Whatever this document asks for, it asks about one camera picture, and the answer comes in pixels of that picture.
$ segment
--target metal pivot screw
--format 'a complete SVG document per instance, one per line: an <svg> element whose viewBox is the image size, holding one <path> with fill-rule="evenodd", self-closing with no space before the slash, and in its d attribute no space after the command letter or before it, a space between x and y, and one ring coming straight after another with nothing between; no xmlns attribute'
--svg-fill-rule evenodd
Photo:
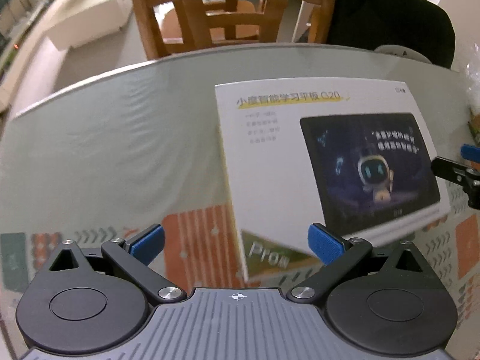
<svg viewBox="0 0 480 360"><path fill-rule="evenodd" d="M315 295L315 290L310 287L295 287L292 295L298 299L308 299Z"/></svg>
<svg viewBox="0 0 480 360"><path fill-rule="evenodd" d="M158 296L163 299L176 299L182 294L182 290L177 287L165 287L158 292Z"/></svg>

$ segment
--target product box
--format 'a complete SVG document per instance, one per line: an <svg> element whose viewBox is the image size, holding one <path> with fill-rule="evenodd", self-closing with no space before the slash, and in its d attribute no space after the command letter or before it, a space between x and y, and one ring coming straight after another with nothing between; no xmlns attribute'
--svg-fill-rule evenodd
<svg viewBox="0 0 480 360"><path fill-rule="evenodd" d="M314 222L381 246L450 211L405 83L269 79L215 92L245 280L318 263L307 243Z"/></svg>

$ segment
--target robot character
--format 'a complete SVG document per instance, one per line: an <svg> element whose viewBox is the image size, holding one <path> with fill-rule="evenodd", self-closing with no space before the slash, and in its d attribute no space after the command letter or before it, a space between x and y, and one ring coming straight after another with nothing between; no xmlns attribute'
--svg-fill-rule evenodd
<svg viewBox="0 0 480 360"><path fill-rule="evenodd" d="M365 192L373 193L374 203L390 201L393 187L393 170L381 155L361 157L357 164L358 174Z"/></svg>

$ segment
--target yellow highlighted title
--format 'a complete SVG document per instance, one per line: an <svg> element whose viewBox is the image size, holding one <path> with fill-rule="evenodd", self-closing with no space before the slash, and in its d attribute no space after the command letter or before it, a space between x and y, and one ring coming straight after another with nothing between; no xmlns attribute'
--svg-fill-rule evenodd
<svg viewBox="0 0 480 360"><path fill-rule="evenodd" d="M238 109L269 107L270 105L302 104L302 103L325 103L349 100L350 97L342 97L337 91L333 92L298 92L279 93L262 96L250 96L237 100Z"/></svg>

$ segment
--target black circular cover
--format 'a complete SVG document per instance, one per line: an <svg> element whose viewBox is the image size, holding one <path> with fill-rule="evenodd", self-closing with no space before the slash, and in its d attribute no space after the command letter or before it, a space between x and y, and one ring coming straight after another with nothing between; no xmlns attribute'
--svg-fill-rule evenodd
<svg viewBox="0 0 480 360"><path fill-rule="evenodd" d="M123 342L145 322L148 304L134 284L76 270L34 279L22 296L16 319L29 347L68 355L99 352Z"/></svg>
<svg viewBox="0 0 480 360"><path fill-rule="evenodd" d="M326 316L347 340L375 353L418 356L447 343L457 309L437 277L402 271L346 281L326 302Z"/></svg>

